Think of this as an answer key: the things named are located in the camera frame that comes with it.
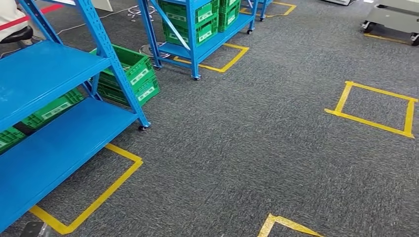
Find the blue shelving unit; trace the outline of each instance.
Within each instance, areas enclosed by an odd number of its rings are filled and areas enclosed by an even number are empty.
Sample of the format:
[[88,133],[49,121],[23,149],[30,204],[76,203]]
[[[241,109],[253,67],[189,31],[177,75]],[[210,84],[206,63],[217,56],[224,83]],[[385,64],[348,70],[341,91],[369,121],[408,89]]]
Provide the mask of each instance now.
[[[136,119],[141,129],[150,125],[90,0],[74,2],[69,5],[80,10],[97,44],[97,55],[63,45],[34,2],[20,0],[47,40],[0,60],[0,131],[80,84],[89,93],[0,156],[0,233]],[[108,67],[118,79],[131,111],[98,96],[98,75]]]
[[[263,21],[266,18],[265,12],[267,7],[273,2],[273,0],[258,0],[257,10],[260,10],[260,21]],[[251,2],[246,8],[253,9],[253,4]]]
[[[162,16],[162,19],[169,25],[172,32],[177,36],[177,38],[182,42],[182,45],[177,45],[173,43],[164,43],[163,45],[158,46],[156,41],[156,35],[153,30],[153,25],[151,23],[150,16],[148,14],[142,14],[145,29],[147,32],[148,41],[150,42],[150,47],[154,56],[154,66],[156,68],[162,67],[162,61],[174,63],[179,66],[187,67],[192,70],[192,78],[199,80],[201,75],[199,75],[198,64],[205,60],[209,55],[216,51],[223,43],[227,42],[233,35],[238,31],[244,28],[249,24],[247,34],[252,33],[254,30],[254,18],[256,16],[256,8],[252,9],[251,14],[242,14],[239,13],[238,19],[227,29],[226,32],[218,32],[211,40],[197,46],[196,44],[196,29],[195,29],[195,11],[210,2],[210,0],[164,0],[167,2],[172,2],[176,4],[183,4],[186,6],[186,15],[187,15],[187,25],[188,25],[188,36],[189,36],[189,45],[183,40],[179,32],[170,22],[168,17],[165,15],[163,10],[159,7],[156,0],[150,0],[151,4],[154,6],[156,11]],[[147,0],[138,0],[138,4],[141,12],[147,12],[148,1]],[[174,61],[172,59],[163,58],[160,56],[160,52],[169,53],[171,55],[179,56],[190,60],[190,64]]]

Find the red stripe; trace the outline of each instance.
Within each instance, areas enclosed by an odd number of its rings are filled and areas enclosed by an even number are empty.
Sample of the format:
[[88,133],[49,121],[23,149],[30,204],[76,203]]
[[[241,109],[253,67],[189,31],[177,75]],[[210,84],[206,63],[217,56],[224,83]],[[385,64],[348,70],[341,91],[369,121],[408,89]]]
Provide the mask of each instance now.
[[[48,12],[50,12],[50,11],[55,11],[55,10],[57,10],[57,9],[60,9],[60,8],[62,8],[62,7],[63,7],[63,5],[60,5],[60,4],[53,4],[53,5],[51,5],[51,6],[47,6],[47,7],[43,8],[43,9],[41,9],[41,12],[42,12],[43,14],[45,14],[45,13],[48,13]],[[28,21],[28,20],[29,20],[29,16],[24,16],[24,17],[22,17],[22,18],[19,18],[19,19],[14,20],[14,21],[7,22],[6,24],[4,24],[4,25],[1,25],[1,26],[0,26],[0,31],[1,31],[1,30],[4,30],[4,29],[6,29],[6,28],[12,27],[12,26],[14,26],[14,25],[20,24],[20,23],[22,23],[22,22]]]

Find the person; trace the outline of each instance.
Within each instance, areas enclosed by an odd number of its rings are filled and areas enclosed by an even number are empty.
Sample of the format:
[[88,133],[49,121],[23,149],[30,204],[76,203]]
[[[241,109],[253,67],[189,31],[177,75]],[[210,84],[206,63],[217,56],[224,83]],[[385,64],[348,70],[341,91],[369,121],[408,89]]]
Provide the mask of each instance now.
[[[17,9],[15,0],[0,0],[0,26],[22,17],[25,17],[25,14]],[[25,21],[1,30],[0,41],[27,26],[28,22]]]

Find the gray carpet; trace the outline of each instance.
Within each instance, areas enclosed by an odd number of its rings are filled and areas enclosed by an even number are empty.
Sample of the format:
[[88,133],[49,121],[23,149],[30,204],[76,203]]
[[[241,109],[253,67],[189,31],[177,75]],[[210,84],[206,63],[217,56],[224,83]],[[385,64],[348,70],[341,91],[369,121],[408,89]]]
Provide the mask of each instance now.
[[[298,6],[289,16],[229,41],[250,49],[226,73],[201,69],[203,80],[193,81],[170,64],[157,72],[162,91],[144,106],[152,127],[133,124],[112,142],[144,164],[68,236],[256,237],[269,213],[329,237],[417,236],[417,141],[324,109],[334,109],[346,80],[417,98],[418,49],[363,36],[369,3],[288,3]],[[284,10],[273,4],[268,13]],[[65,8],[48,18],[61,30],[81,23],[73,15]],[[126,13],[103,23],[115,44],[147,43],[141,21]],[[94,48],[85,27],[60,36]],[[235,53],[223,48],[204,63],[222,66]],[[401,129],[406,101],[354,88],[343,111]],[[418,127],[415,115],[415,136]],[[69,224],[131,164],[102,151],[40,206]],[[25,214],[0,236],[18,236],[31,220]],[[282,236],[305,235],[276,224],[269,237]]]

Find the crate label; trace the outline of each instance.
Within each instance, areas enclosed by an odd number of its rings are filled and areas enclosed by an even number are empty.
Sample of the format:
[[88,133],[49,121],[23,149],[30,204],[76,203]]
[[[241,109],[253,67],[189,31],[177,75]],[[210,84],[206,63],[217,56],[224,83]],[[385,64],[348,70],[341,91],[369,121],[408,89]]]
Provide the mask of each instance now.
[[234,21],[234,19],[236,19],[236,15],[233,15],[233,16],[231,16],[230,18],[228,18],[228,20],[227,20],[227,25],[230,25],[230,23],[231,23],[232,21]]
[[154,86],[152,86],[150,89],[148,89],[146,92],[144,92],[142,95],[138,97],[138,101],[142,101],[147,95],[151,94],[151,92],[154,91]]
[[147,74],[147,72],[149,72],[148,69],[144,69],[140,74],[138,74],[138,76],[131,80],[131,85],[135,85],[141,78],[143,78],[143,76]]
[[212,31],[206,32],[203,36],[199,37],[198,42],[201,42],[212,35]]
[[178,21],[184,21],[184,22],[186,22],[186,17],[179,16],[179,15],[172,14],[172,13],[168,13],[168,18],[171,18],[173,20],[178,20]]
[[0,141],[0,148],[4,147],[5,145],[7,145],[7,143],[6,143],[6,142],[2,142],[2,141]]
[[49,119],[50,117],[56,115],[57,113],[65,110],[66,108],[68,108],[70,106],[71,106],[70,102],[65,102],[64,104],[62,104],[62,105],[58,106],[57,108],[49,111],[48,113],[43,114],[42,118],[43,119]]
[[[175,34],[170,34],[169,35],[169,37],[170,38],[172,38],[172,39],[175,39],[175,40],[179,40],[177,37],[176,37],[176,35]],[[182,37],[183,38],[183,40],[186,42],[186,43],[188,43],[189,42],[189,40],[188,40],[188,38],[186,38],[186,37]]]
[[212,10],[210,10],[209,12],[205,13],[204,15],[198,17],[198,22],[201,22],[201,21],[207,19],[210,16],[212,16]]

